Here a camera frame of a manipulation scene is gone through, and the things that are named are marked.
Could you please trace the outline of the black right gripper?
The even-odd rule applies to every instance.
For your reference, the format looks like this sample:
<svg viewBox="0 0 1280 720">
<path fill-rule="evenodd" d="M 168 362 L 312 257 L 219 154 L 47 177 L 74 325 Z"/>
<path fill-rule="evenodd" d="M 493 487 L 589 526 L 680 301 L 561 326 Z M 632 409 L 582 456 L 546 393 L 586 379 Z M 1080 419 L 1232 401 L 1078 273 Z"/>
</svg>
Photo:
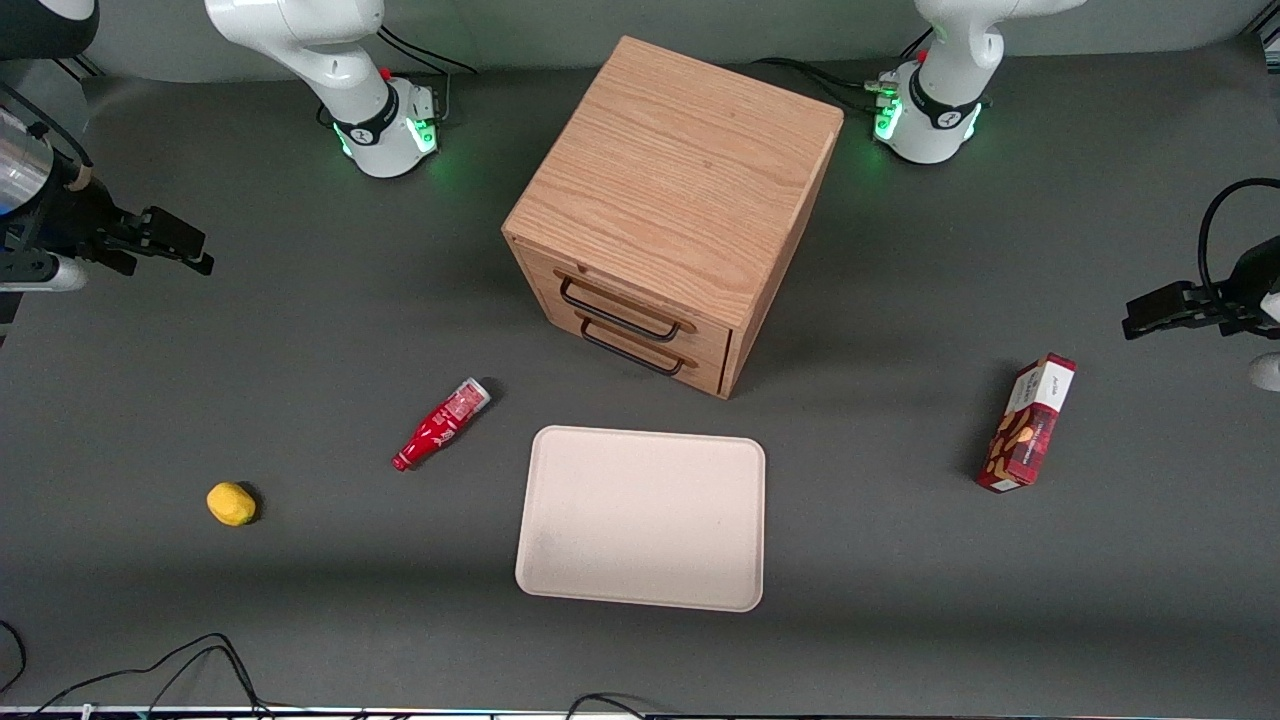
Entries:
<svg viewBox="0 0 1280 720">
<path fill-rule="evenodd" d="M 206 234 L 161 208 L 142 213 L 114 211 L 104 182 L 92 178 L 72 191 L 61 178 L 50 179 L 41 193 L 44 213 L 35 236 L 37 249 L 81 258 L 132 277 L 146 249 L 154 256 L 180 263 L 211 275 L 215 259 L 205 252 Z"/>
</svg>

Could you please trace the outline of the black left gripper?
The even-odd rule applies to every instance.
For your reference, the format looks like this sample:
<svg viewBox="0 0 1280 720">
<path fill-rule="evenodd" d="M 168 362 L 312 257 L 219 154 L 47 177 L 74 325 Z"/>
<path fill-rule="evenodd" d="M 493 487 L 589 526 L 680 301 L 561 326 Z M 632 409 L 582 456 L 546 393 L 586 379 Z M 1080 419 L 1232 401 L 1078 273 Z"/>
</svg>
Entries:
<svg viewBox="0 0 1280 720">
<path fill-rule="evenodd" d="M 1279 336 L 1279 237 L 1244 251 L 1225 281 L 1225 299 L 1215 288 L 1172 282 L 1126 302 L 1125 340 L 1176 328 L 1248 331 Z"/>
</svg>

